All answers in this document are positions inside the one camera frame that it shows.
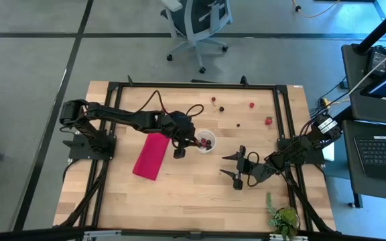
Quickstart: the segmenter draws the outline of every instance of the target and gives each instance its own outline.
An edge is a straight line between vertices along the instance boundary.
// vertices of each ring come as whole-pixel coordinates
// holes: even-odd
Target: pink sponge
[[[155,181],[168,148],[169,138],[159,134],[148,134],[141,154],[133,168],[133,174]]]

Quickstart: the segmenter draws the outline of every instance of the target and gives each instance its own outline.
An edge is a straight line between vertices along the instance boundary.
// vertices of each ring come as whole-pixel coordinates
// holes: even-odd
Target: concrete floor
[[[0,0],[0,32],[76,33],[87,0]],[[386,1],[379,1],[386,14]],[[331,3],[301,1],[306,13],[316,13]],[[316,19],[294,13],[289,1],[231,1],[234,23],[223,33],[369,33],[381,22],[371,3],[341,3]],[[167,33],[156,0],[94,1],[86,33]],[[340,47],[359,42],[350,39],[222,38],[230,46],[226,54],[201,46],[205,74],[198,73],[194,52],[174,56],[164,37],[83,38],[72,69],[65,100],[84,98],[91,80],[188,82],[193,78],[215,82],[238,82],[246,75],[251,83],[301,84],[308,104],[344,77]],[[0,37],[0,232],[10,230],[22,191],[27,184],[34,155],[43,135],[73,38]],[[386,46],[386,38],[379,42]],[[336,98],[341,90],[329,98]],[[25,229],[52,225],[66,166],[68,149],[62,140],[69,135],[54,127]],[[386,238],[386,199],[364,197],[365,208],[353,210],[348,180],[329,177],[328,193],[336,227],[344,234]],[[145,240],[135,237],[132,240]]]

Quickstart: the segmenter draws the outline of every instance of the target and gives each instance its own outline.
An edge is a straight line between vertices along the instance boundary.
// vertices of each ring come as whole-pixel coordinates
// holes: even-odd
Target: strawberry
[[[266,117],[266,120],[265,120],[265,125],[270,125],[270,124],[272,124],[272,116]]]

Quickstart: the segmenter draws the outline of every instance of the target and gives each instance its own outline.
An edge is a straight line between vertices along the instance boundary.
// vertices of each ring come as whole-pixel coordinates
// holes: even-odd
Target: gray office chair
[[[172,54],[192,46],[196,50],[199,61],[199,72],[205,73],[202,56],[197,48],[198,42],[214,44],[226,52],[229,48],[225,43],[209,39],[214,33],[233,22],[229,0],[161,0],[165,6],[160,14],[168,19],[171,27],[171,37],[178,35],[186,40],[178,44],[166,56],[172,61]]]

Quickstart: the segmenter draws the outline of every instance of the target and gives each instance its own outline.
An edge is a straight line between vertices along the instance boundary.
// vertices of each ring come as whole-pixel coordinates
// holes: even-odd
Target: potted plant
[[[297,211],[292,207],[276,210],[272,206],[270,193],[267,193],[266,208],[272,215],[269,225],[277,228],[276,232],[282,235],[284,241],[287,240],[287,237],[292,240],[298,234],[298,229],[300,228],[300,219]]]

